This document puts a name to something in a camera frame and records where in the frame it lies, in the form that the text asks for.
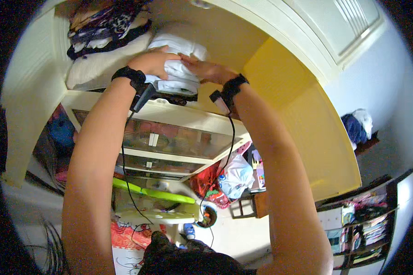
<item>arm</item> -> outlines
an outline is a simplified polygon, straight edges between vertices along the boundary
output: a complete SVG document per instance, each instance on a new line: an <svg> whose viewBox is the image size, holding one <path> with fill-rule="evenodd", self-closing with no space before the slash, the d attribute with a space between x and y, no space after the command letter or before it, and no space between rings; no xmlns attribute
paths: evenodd
<svg viewBox="0 0 413 275"><path fill-rule="evenodd" d="M224 84L237 73L221 65L182 55L184 65L207 81ZM269 191L273 263L258 274L331 274L331 247L320 225L301 157L278 114L249 84L234 102L260 152Z"/></svg>
<svg viewBox="0 0 413 275"><path fill-rule="evenodd" d="M166 46L134 58L128 66L166 79L164 63L179 56ZM112 81L88 114L73 150L62 214L62 241L72 274L115 274L110 200L116 158L135 96L130 80Z"/></svg>

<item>blue cloth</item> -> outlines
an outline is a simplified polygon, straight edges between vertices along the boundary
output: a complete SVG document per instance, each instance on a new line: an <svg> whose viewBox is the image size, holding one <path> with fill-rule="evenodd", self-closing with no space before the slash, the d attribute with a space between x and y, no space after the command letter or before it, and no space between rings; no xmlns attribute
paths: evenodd
<svg viewBox="0 0 413 275"><path fill-rule="evenodd" d="M352 114L343 115L341 120L353 143L358 144L367 142L367 132L363 129L363 125Z"/></svg>
<svg viewBox="0 0 413 275"><path fill-rule="evenodd" d="M48 124L48 129L55 145L73 148L75 127L65 113L60 113L58 118L53 119L52 123Z"/></svg>

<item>yellow wall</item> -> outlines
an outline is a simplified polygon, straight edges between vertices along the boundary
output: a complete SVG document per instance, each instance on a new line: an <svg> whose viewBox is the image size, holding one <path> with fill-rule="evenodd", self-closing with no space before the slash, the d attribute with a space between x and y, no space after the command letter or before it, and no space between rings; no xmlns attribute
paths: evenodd
<svg viewBox="0 0 413 275"><path fill-rule="evenodd" d="M291 133L315 201L361 186L356 158L341 119L314 75L294 55L269 38L243 71L251 86L278 111Z"/></svg>

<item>red bag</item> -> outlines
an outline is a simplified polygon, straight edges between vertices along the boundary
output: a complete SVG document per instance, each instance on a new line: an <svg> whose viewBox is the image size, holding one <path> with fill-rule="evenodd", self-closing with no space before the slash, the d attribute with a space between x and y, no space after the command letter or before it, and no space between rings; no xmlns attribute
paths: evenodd
<svg viewBox="0 0 413 275"><path fill-rule="evenodd" d="M200 199L203 199L206 194L205 200L213 202L218 207L225 209L231 204L231 201L220 190L219 184L217 183L219 163L220 161L214 163L212 166L192 177L190 179L190 186Z"/></svg>

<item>black cable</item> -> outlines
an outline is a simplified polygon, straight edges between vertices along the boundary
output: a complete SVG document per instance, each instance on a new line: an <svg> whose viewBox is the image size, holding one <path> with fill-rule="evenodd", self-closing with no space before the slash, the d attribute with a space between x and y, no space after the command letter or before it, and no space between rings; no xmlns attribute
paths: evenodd
<svg viewBox="0 0 413 275"><path fill-rule="evenodd" d="M132 114L127 118L126 126L125 126L124 130L127 128L128 122L130 121L130 118L132 118L133 114L134 114L134 112L132 112ZM122 150L122 171L124 171L124 180L126 181L128 194L130 195L130 198L132 199L133 206L135 206L136 210L139 212L139 214L141 214L141 216L146 218L151 224L154 224L154 223L152 223L151 220L149 220L148 217L145 217L144 214L138 209L138 207L136 206L135 201L133 200L132 193L130 192L130 186L128 185L127 172L126 172L126 156L124 154L124 140L121 143L121 150Z"/></svg>
<svg viewBox="0 0 413 275"><path fill-rule="evenodd" d="M232 118L231 118L231 114L228 115L229 121L231 122L231 126L232 126L232 141L231 141L231 148L229 150L229 154L228 154L228 158L226 159L226 163L225 165L222 167L222 169L220 170L220 172L218 173L218 176L220 176L220 174L223 172L223 170L225 169L225 167L228 165L229 162L229 158L231 157L231 153L232 153L232 148L234 147L234 139L236 138L236 128L234 127L234 122L232 122ZM202 201L200 202L199 205L199 210L202 213L203 218L205 219L205 212L202 212L202 203L205 200L205 197L207 196L208 190L211 188L211 186L214 185L214 182L209 186L209 188L206 190L205 192L205 196L202 199ZM211 229L211 227L209 227L209 230L211 230L211 235L213 236L213 240L211 241L211 245L209 246L209 248L211 248L213 246L214 243L214 234L213 234L213 229Z"/></svg>
<svg viewBox="0 0 413 275"><path fill-rule="evenodd" d="M133 234L135 234L135 232L136 232L136 229L139 227L139 226L141 226L141 225L151 225L152 223L141 223L141 224L139 224L139 225L137 225L136 227L135 227L135 229L133 229L133 233L132 233L132 237L130 238L131 240L132 240L132 242L134 242L135 244L137 244L137 245L139 245L141 248L143 248L143 249L146 249L146 247L143 247L142 245L140 245L140 244L138 244L137 242L135 242L134 240L133 240Z"/></svg>

